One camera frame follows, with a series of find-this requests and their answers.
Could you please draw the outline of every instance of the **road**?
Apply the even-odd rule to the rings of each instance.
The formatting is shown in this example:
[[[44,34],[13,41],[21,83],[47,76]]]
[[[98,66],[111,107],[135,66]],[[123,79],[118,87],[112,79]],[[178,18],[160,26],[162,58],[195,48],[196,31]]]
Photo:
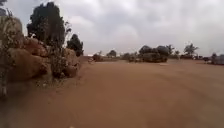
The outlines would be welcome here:
[[[84,65],[78,81],[0,104],[0,128],[223,128],[223,76],[191,61]]]

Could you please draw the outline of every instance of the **dirt road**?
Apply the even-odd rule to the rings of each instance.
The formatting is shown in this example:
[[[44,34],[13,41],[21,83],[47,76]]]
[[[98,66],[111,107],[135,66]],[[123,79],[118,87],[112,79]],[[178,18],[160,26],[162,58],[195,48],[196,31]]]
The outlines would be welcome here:
[[[0,128],[223,128],[224,68],[95,63],[0,107]]]

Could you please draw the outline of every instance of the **overcast sky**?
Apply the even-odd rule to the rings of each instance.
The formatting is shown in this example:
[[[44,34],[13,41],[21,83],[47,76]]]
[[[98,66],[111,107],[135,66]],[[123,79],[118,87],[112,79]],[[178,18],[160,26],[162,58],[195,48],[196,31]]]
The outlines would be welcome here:
[[[8,0],[24,32],[33,8],[44,0]],[[202,55],[224,53],[224,0],[55,0],[61,15],[84,42],[87,54],[111,49],[193,42]]]

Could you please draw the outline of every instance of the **rock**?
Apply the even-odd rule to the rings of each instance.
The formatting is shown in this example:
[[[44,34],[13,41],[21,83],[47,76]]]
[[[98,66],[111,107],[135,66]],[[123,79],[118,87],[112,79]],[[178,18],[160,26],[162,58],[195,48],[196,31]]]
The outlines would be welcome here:
[[[44,48],[44,43],[34,38],[26,37],[24,40],[24,49],[36,56],[47,57],[47,49]]]
[[[65,68],[65,70],[63,71],[66,77],[75,77],[77,74],[77,67],[75,66],[68,66]]]
[[[15,65],[9,73],[10,81],[25,81],[47,73],[44,58],[33,56],[25,49],[11,48],[9,52]]]
[[[63,55],[67,61],[67,65],[69,66],[75,66],[78,63],[78,57],[75,54],[74,50],[65,48],[64,49],[64,55]]]

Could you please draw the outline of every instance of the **dark tree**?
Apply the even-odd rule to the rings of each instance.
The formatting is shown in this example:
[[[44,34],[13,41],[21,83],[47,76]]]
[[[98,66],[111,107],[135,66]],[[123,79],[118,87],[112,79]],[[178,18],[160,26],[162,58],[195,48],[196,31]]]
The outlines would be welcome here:
[[[115,50],[111,50],[108,54],[108,57],[116,57],[117,56],[117,52]]]
[[[173,50],[175,49],[171,44],[166,46],[169,50],[169,55],[173,54]]]
[[[185,47],[184,52],[189,56],[193,56],[197,49],[198,47],[195,47],[193,44],[190,44]]]
[[[122,59],[123,60],[129,60],[131,57],[131,54],[130,53],[125,53],[124,55],[122,55]]]
[[[177,56],[177,55],[179,55],[179,54],[180,54],[180,51],[178,51],[178,50],[177,50],[177,51],[175,51],[175,53],[174,53],[174,54]]]
[[[211,56],[212,64],[216,64],[216,58],[217,58],[217,54],[213,53],[212,56]]]
[[[57,43],[62,46],[65,40],[65,26],[63,17],[60,16],[60,9],[49,2],[36,7],[30,16],[31,23],[27,25],[28,36],[44,41],[48,45]]]
[[[67,42],[67,48],[73,49],[77,56],[83,55],[83,42],[79,40],[76,34],[73,34],[72,38]]]
[[[151,53],[152,52],[152,48],[150,48],[147,45],[144,45],[140,50],[139,53],[140,54],[145,54],[145,53]]]
[[[0,0],[0,6],[3,6],[5,2],[7,2],[7,0]]]

